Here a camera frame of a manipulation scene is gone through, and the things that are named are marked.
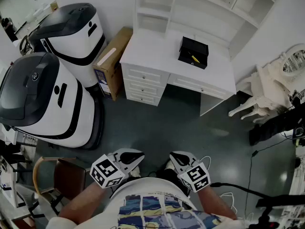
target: white shoe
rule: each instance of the white shoe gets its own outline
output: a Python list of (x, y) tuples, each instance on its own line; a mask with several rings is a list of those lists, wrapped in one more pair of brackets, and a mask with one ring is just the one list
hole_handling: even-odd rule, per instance
[(175, 170), (175, 166), (173, 165), (171, 160), (167, 162), (165, 169)]
[(137, 166), (135, 169), (133, 169), (133, 170), (130, 172), (130, 175), (131, 175), (132, 177), (141, 177), (140, 168)]

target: desk drawer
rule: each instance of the desk drawer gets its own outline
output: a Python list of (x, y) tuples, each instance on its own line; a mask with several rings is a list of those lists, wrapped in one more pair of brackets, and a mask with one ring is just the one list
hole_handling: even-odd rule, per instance
[(165, 87), (169, 73), (137, 65), (122, 64), (123, 78)]
[(156, 97), (161, 97), (165, 89), (164, 87), (135, 82), (127, 79), (124, 79), (124, 85), (126, 91), (138, 92)]
[(149, 95), (140, 94), (140, 93), (131, 92), (131, 91), (126, 91), (126, 97), (129, 100), (134, 100), (134, 101), (138, 101), (140, 103), (151, 104), (151, 105), (155, 105), (155, 106), (158, 106), (158, 104), (161, 100), (160, 97), (149, 96)]
[(225, 96), (227, 94), (226, 91), (215, 89), (209, 84), (202, 83), (200, 81), (196, 81), (176, 74), (171, 74), (167, 83), (171, 85), (187, 88), (193, 91), (197, 91), (203, 94), (208, 94), (221, 99), (225, 99), (226, 98)]

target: gray floor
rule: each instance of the gray floor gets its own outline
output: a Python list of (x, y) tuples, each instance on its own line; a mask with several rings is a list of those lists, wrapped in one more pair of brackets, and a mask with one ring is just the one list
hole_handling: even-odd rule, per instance
[[(146, 154), (140, 169), (143, 176), (157, 170), (174, 150), (192, 152), (198, 158), (210, 156), (209, 169), (212, 182), (234, 183), (248, 186), (250, 157), (255, 150), (275, 144), (283, 139), (276, 135), (254, 147), (248, 143), (248, 131), (253, 128), (252, 119), (240, 120), (249, 111), (228, 117), (228, 112), (247, 99), (246, 95), (232, 96), (207, 114), (199, 117), (200, 94), (167, 85), (158, 107), (126, 100), (122, 91), (116, 102), (105, 99), (105, 125), (101, 145), (93, 151), (77, 149), (51, 149), (39, 142), (35, 159), (40, 156), (77, 156), (90, 163), (103, 154), (119, 148), (135, 148)], [(287, 194), (292, 181), (295, 149), (287, 140), (253, 158), (250, 189), (270, 196)], [(40, 169), (41, 188), (52, 186), (53, 164)], [(233, 192), (237, 216), (244, 217), (246, 193), (233, 187), (215, 189), (220, 195)], [(200, 208), (196, 194), (191, 200)], [(247, 214), (254, 212), (254, 220), (262, 213), (255, 209), (258, 197), (249, 195)]]

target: robot black lid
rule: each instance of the robot black lid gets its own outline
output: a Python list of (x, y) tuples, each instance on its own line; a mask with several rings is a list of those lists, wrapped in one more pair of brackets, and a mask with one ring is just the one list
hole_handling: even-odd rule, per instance
[(90, 3), (74, 3), (50, 14), (30, 36), (31, 40), (72, 35), (80, 31), (95, 15)]
[(37, 52), (16, 60), (0, 87), (0, 123), (28, 126), (44, 115), (60, 62), (51, 53)]

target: yellow pen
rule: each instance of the yellow pen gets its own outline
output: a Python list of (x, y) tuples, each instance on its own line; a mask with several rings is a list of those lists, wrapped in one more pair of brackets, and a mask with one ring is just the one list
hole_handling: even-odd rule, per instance
[(191, 55), (191, 57), (192, 57), (196, 62), (200, 63), (200, 62), (198, 61), (198, 59), (195, 58), (195, 56)]

